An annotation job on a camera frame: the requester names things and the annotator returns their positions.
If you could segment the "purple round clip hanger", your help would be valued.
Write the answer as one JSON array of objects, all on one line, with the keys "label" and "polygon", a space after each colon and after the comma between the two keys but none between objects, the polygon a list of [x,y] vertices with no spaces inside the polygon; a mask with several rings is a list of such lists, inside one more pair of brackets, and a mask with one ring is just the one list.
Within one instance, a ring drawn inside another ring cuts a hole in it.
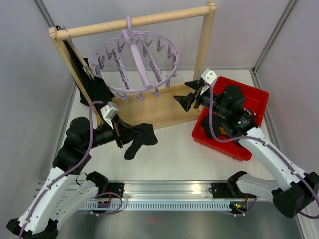
[{"label": "purple round clip hanger", "polygon": [[[95,53],[91,66],[93,74],[96,77],[102,77],[101,71],[105,67],[106,60],[114,60],[117,69],[121,75],[124,88],[116,88],[109,86],[109,89],[116,93],[116,97],[124,102],[128,101],[128,94],[135,94],[134,99],[143,101],[145,97],[143,93],[150,92],[153,96],[159,96],[159,87],[170,87],[171,78],[176,76],[177,66],[179,63],[179,52],[172,41],[165,36],[150,32],[150,31],[133,31],[132,19],[127,15],[128,27],[121,31],[121,34],[116,35],[104,42]],[[172,70],[164,76],[161,68],[157,65],[155,57],[152,55],[150,45],[153,40],[147,41],[147,37],[157,38],[157,52],[162,51],[167,47],[167,58],[171,60]],[[138,74],[142,81],[141,89],[134,89],[125,69],[121,52],[125,47],[128,47],[134,64],[137,67]]]}]

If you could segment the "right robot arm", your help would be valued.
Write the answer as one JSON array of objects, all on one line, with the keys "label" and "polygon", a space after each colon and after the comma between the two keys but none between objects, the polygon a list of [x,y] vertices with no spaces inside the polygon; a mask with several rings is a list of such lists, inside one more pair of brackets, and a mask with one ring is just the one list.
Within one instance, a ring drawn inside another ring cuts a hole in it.
[{"label": "right robot arm", "polygon": [[274,183],[239,171],[228,179],[227,190],[238,197],[250,194],[268,200],[285,217],[297,214],[309,219],[318,219],[303,213],[313,201],[318,202],[319,176],[306,173],[291,162],[263,134],[253,120],[253,114],[244,105],[246,98],[239,86],[226,86],[222,93],[214,92],[210,83],[201,80],[186,82],[194,89],[186,96],[174,96],[187,112],[191,107],[203,106],[208,109],[209,135],[217,142],[235,142],[250,151],[270,172]]}]

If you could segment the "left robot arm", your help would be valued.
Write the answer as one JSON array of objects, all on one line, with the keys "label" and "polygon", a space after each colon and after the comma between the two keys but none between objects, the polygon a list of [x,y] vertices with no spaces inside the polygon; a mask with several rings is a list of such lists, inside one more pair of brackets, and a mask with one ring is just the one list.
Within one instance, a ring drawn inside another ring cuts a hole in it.
[{"label": "left robot arm", "polygon": [[157,144],[151,124],[131,126],[115,116],[110,124],[93,128],[92,121],[85,117],[75,118],[66,131],[66,139],[58,151],[45,184],[26,212],[19,218],[8,221],[6,228],[20,239],[54,239],[66,220],[86,201],[107,194],[108,178],[99,172],[91,172],[78,189],[61,200],[68,186],[82,173],[91,159],[92,148],[115,141],[118,147],[130,143],[124,158],[132,160],[143,145]]}]

